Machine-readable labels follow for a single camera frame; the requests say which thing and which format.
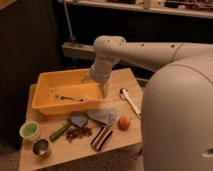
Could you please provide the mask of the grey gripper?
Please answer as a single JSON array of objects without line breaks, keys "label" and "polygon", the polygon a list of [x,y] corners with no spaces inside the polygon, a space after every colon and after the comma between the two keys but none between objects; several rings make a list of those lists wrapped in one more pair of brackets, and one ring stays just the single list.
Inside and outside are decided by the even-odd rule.
[{"label": "grey gripper", "polygon": [[94,80],[98,83],[103,83],[99,86],[104,98],[108,95],[109,83],[106,82],[111,73],[111,65],[109,63],[95,61],[89,71],[89,74],[81,80],[81,83],[91,83]]}]

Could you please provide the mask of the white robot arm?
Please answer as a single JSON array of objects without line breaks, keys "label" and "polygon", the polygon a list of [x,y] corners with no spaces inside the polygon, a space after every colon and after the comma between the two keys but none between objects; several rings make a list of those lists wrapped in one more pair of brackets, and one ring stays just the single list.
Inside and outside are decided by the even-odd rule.
[{"label": "white robot arm", "polygon": [[93,48],[89,77],[101,84],[120,60],[154,72],[142,98],[144,171],[213,171],[213,44],[99,36]]}]

